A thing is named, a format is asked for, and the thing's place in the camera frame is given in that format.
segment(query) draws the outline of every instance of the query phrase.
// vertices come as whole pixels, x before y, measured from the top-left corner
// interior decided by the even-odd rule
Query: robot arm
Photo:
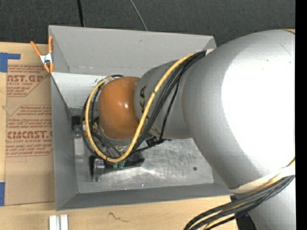
[[[153,120],[148,134],[145,132],[147,138],[193,138],[230,189],[288,165],[295,157],[295,35],[285,30],[254,33],[204,55],[200,52],[189,57],[185,72],[176,75],[172,71],[169,78],[177,76],[179,80],[167,96],[166,84],[160,91],[155,87],[173,62],[134,79],[134,87],[125,95],[124,108],[117,116],[131,117],[129,123],[136,117],[140,120],[154,92],[152,108],[145,118],[145,123]],[[154,113],[161,99],[160,111]],[[107,112],[99,113],[101,129],[117,123],[108,123],[108,116]],[[129,130],[135,129],[121,127],[122,134],[132,134]],[[115,143],[125,143],[129,138],[119,136]],[[296,229],[295,215],[295,179],[250,212],[259,230]]]

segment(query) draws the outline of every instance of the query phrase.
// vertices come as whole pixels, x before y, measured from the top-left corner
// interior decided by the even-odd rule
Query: black cord
[[[169,78],[169,80],[167,81],[165,87],[162,89],[162,93],[157,101],[157,104],[153,110],[153,113],[151,115],[151,117],[149,118],[144,131],[142,133],[142,135],[139,137],[138,141],[136,142],[136,144],[134,145],[133,149],[137,149],[141,143],[146,139],[146,136],[148,135],[150,129],[152,128],[163,104],[165,103],[167,97],[169,96],[170,92],[172,91],[174,85],[180,80],[181,75],[188,70],[188,68],[194,63],[196,62],[198,59],[204,57],[206,55],[206,51],[201,51],[196,53],[195,55],[189,57],[187,60],[185,60],[181,66],[178,66],[177,69],[175,69],[174,73],[172,74],[172,76]]]
[[[219,219],[221,217],[225,217],[227,215],[230,214],[235,214],[235,218],[239,218],[243,215],[245,215],[246,213],[248,213],[250,210],[254,209],[255,207],[257,207],[259,204],[261,204],[262,202],[268,200],[269,198],[275,196],[276,194],[278,194],[279,192],[281,192],[284,188],[286,188],[291,182],[292,180],[295,178],[295,175],[292,176],[288,176],[285,177],[279,181],[277,181],[276,183],[256,192],[253,193],[249,196],[246,196],[244,198],[241,198],[235,202],[231,202],[222,206],[218,206],[216,208],[213,208],[211,210],[208,210],[198,216],[196,216],[195,218],[193,218],[184,228],[184,230],[196,230],[202,226],[204,226],[205,224],[208,224],[210,222],[212,222],[213,220]],[[236,208],[233,208],[237,205],[240,205],[242,203],[245,203],[242,206],[238,206]],[[193,224],[195,224],[197,221],[215,213],[218,211],[223,210],[222,213],[216,214],[210,218],[207,218],[201,222],[199,222],[198,224],[194,225],[192,227]]]
[[[78,5],[78,11],[79,11],[80,24],[81,24],[81,27],[84,27],[84,19],[83,19],[81,0],[77,0],[77,5]]]
[[[167,121],[167,118],[169,116],[169,113],[172,109],[172,106],[173,106],[173,103],[174,103],[174,100],[175,100],[175,97],[177,96],[177,92],[178,92],[178,88],[179,88],[179,82],[180,82],[180,79],[182,77],[182,74],[183,74],[183,71],[181,71],[180,73],[180,76],[179,76],[179,79],[177,81],[177,85],[176,85],[176,89],[175,89],[175,92],[173,94],[173,97],[169,103],[169,106],[168,106],[168,109],[167,109],[167,112],[166,112],[166,115],[164,117],[164,120],[163,120],[163,124],[162,124],[162,128],[161,128],[161,134],[160,134],[160,137],[159,137],[159,140],[162,140],[162,136],[164,134],[164,129],[165,129],[165,126],[166,126],[166,121]]]

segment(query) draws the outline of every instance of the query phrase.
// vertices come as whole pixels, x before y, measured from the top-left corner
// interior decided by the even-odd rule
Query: black cable
[[[237,205],[240,205],[246,201],[255,201],[257,199],[259,199],[261,196],[265,196],[268,192],[271,191],[271,189],[275,186],[279,186],[281,185],[282,182],[281,181],[278,181],[264,189],[262,189],[261,191],[258,191],[258,192],[255,192],[249,196],[246,196],[244,198],[241,198],[241,199],[238,199],[237,201],[235,202],[230,202],[230,203],[227,203],[227,204],[224,204],[224,205],[221,205],[221,206],[218,206],[218,207],[215,207],[213,209],[210,209],[210,210],[207,210],[201,214],[199,214],[198,216],[194,217],[184,228],[184,230],[187,230],[190,226],[192,226],[195,222],[201,220],[202,218],[205,218],[213,213],[216,213],[220,210],[223,210],[225,209],[226,207],[234,207],[234,206],[237,206]]]
[[[162,136],[163,136],[163,134],[164,134],[164,129],[165,129],[165,126],[166,126],[166,121],[167,121],[167,118],[168,118],[168,116],[169,116],[169,113],[170,113],[170,111],[171,111],[171,109],[172,109],[172,106],[173,106],[175,97],[177,96],[177,92],[178,92],[178,88],[179,88],[179,83],[180,83],[180,79],[181,79],[181,77],[182,77],[182,74],[183,74],[183,71],[181,71],[181,73],[180,73],[179,79],[178,79],[178,81],[177,81],[177,85],[176,85],[175,92],[174,92],[173,97],[172,97],[172,99],[171,99],[171,101],[170,101],[170,103],[169,103],[169,106],[168,106],[168,108],[167,108],[167,112],[166,112],[166,115],[165,115],[165,117],[164,117],[163,124],[162,124],[162,128],[161,128],[161,134],[160,134],[159,140],[162,140]]]
[[[213,220],[219,219],[221,217],[225,217],[229,214],[235,214],[235,218],[239,218],[242,215],[245,215],[246,213],[248,213],[251,209],[254,209],[256,206],[258,206],[260,203],[268,200],[269,198],[275,196],[276,194],[278,194],[279,192],[281,192],[284,188],[286,188],[291,182],[292,180],[295,178],[295,175],[293,176],[288,176],[286,178],[283,178],[277,182],[275,182],[274,184],[256,192],[253,193],[249,196],[246,196],[244,198],[241,198],[235,202],[231,202],[228,204],[224,204],[222,206],[218,206],[216,208],[213,208],[211,210],[208,210],[198,216],[196,216],[195,218],[193,218],[184,228],[184,230],[196,230],[200,227],[202,227],[203,225],[212,222]],[[236,208],[233,208],[237,205],[240,205],[242,203],[245,203],[242,206],[238,206]],[[195,226],[193,226],[192,228],[190,228],[193,224],[195,224],[197,221],[213,214],[216,213],[218,211],[223,210],[224,212],[216,214],[210,218],[207,218],[201,222],[199,222],[198,224],[196,224]]]
[[[227,219],[225,219],[225,220],[222,220],[222,221],[220,221],[220,222],[218,222],[218,223],[212,225],[211,227],[207,228],[206,230],[211,230],[211,229],[213,229],[213,228],[216,228],[216,227],[218,227],[218,226],[220,226],[220,225],[223,225],[223,224],[225,224],[225,223],[227,223],[227,222],[229,222],[229,221],[231,221],[231,220],[233,220],[233,219],[235,219],[235,217],[230,217],[230,218],[227,218]]]
[[[196,62],[198,59],[204,57],[206,55],[206,51],[201,51],[196,53],[195,55],[189,57],[186,61],[184,61],[181,66],[178,66],[177,69],[175,69],[174,73],[172,74],[172,76],[170,77],[170,79],[167,81],[165,87],[162,89],[162,93],[157,101],[157,104],[153,110],[153,113],[151,115],[151,117],[149,118],[144,131],[142,133],[142,135],[139,137],[138,141],[136,142],[136,144],[134,145],[133,149],[137,149],[141,143],[146,139],[147,134],[149,133],[150,129],[152,128],[164,102],[166,101],[168,95],[170,94],[170,92],[172,91],[174,85],[178,82],[178,80],[180,79],[180,75],[179,72],[182,71],[182,74],[194,63]]]
[[[105,147],[107,147],[108,149],[112,149],[113,151],[115,151],[118,154],[118,156],[121,156],[120,152],[114,146],[112,146],[111,143],[108,140],[104,139],[102,136],[98,135],[95,132],[93,132],[92,135],[95,136]]]
[[[79,11],[80,24],[81,24],[81,27],[84,27],[84,18],[83,18],[81,0],[77,0],[77,5],[78,5],[78,11]]]
[[[141,15],[140,15],[138,9],[136,8],[134,2],[133,2],[132,0],[129,0],[129,1],[130,1],[130,3],[132,4],[134,10],[136,11],[136,13],[137,13],[137,15],[138,15],[138,17],[139,17],[139,19],[140,19],[140,21],[141,21],[141,23],[142,23],[144,29],[145,29],[145,31],[148,31],[148,29],[147,29],[147,27],[146,27],[146,25],[145,25],[145,22],[143,21],[143,19],[142,19]]]

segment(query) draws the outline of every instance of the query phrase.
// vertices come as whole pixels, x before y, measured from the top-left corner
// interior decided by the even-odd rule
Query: cardboard box
[[[21,55],[7,67],[4,204],[54,201],[50,75],[30,44],[0,43],[0,52]]]

